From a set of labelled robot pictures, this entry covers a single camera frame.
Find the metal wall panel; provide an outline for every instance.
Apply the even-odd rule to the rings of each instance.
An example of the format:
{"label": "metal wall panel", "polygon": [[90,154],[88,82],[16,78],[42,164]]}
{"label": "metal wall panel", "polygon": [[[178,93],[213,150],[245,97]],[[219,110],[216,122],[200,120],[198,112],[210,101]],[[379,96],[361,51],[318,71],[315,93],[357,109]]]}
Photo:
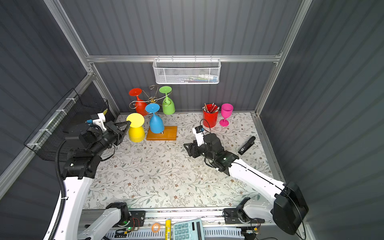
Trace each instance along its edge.
{"label": "metal wall panel", "polygon": [[382,238],[382,9],[384,1],[314,1],[261,114],[318,240]]}
{"label": "metal wall panel", "polygon": [[0,173],[85,74],[42,1],[0,1]]}
{"label": "metal wall panel", "polygon": [[[121,112],[133,112],[132,88],[156,84],[151,63],[96,63]],[[222,63],[219,84],[173,84],[170,98],[177,111],[201,111],[204,103],[231,103],[235,110],[254,110],[274,63]],[[140,98],[147,100],[142,93]]]}
{"label": "metal wall panel", "polygon": [[90,55],[274,55],[300,0],[61,4]]}
{"label": "metal wall panel", "polygon": [[[0,174],[85,75],[43,1],[0,1]],[[42,239],[58,194],[53,162],[34,157],[0,201],[0,238]]]}

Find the table surface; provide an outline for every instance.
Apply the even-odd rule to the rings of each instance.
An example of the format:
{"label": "table surface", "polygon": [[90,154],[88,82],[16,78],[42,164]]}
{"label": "table surface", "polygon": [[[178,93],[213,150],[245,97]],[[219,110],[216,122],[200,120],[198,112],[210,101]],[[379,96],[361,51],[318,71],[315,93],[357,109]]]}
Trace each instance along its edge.
{"label": "table surface", "polygon": [[[159,116],[165,126],[177,126],[176,141],[134,143],[126,136],[113,157],[101,162],[87,193],[84,209],[104,209],[112,202],[127,202],[129,208],[221,207],[236,206],[244,197],[265,198],[242,181],[204,164],[203,157],[189,157],[183,144],[195,139],[192,127],[200,114]],[[116,122],[125,121],[120,115]],[[146,133],[151,114],[145,116]],[[237,154],[246,141],[255,136],[255,144],[240,156],[250,166],[273,177],[250,113],[233,113],[228,127],[212,128],[225,150]],[[103,153],[110,156],[113,148]]]}

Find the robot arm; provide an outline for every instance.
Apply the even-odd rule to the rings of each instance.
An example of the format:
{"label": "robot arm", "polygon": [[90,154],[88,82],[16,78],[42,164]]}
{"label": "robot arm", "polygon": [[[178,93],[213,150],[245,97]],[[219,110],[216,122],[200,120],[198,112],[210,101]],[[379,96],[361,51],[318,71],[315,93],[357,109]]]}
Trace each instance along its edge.
{"label": "robot arm", "polygon": [[[72,126],[68,131],[66,144],[72,148],[68,152],[67,161],[61,173],[66,190],[65,205],[62,213],[59,213],[62,199],[60,192],[44,240],[99,240],[114,225],[127,226],[130,223],[131,216],[126,203],[112,203],[93,224],[78,235],[81,210],[88,189],[99,163],[103,161],[100,155],[112,144],[118,146],[122,142],[130,124],[129,121],[120,124],[110,121],[104,125],[101,115],[104,116],[103,113],[98,114],[98,118],[92,116],[92,121]],[[126,129],[121,130],[119,127],[121,125],[127,125]]]}
{"label": "robot arm", "polygon": [[193,128],[197,140],[184,144],[191,157],[203,156],[204,161],[216,170],[237,178],[263,195],[269,203],[244,198],[237,207],[237,216],[242,222],[254,218],[273,220],[283,231],[294,235],[308,213],[308,206],[299,187],[270,178],[250,167],[229,151],[225,151],[216,134],[206,134],[202,126]]}

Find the orange rubber band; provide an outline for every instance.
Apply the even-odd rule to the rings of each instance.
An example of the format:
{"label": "orange rubber band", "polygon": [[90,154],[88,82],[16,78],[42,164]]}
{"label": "orange rubber band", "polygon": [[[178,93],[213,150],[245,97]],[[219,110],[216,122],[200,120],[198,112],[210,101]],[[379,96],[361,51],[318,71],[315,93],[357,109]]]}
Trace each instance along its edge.
{"label": "orange rubber band", "polygon": [[159,232],[160,231],[160,224],[158,224],[158,223],[154,223],[153,225],[152,225],[152,232],[154,232],[154,233],[157,233],[157,232]]}

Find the wine glass base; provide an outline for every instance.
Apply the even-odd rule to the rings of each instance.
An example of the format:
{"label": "wine glass base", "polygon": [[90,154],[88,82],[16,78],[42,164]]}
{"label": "wine glass base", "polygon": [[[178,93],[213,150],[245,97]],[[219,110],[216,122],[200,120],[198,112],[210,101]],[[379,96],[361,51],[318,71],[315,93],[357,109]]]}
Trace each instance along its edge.
{"label": "wine glass base", "polygon": [[220,120],[220,125],[223,126],[223,127],[227,127],[229,125],[229,122],[228,120],[225,120],[225,119],[222,119]]}

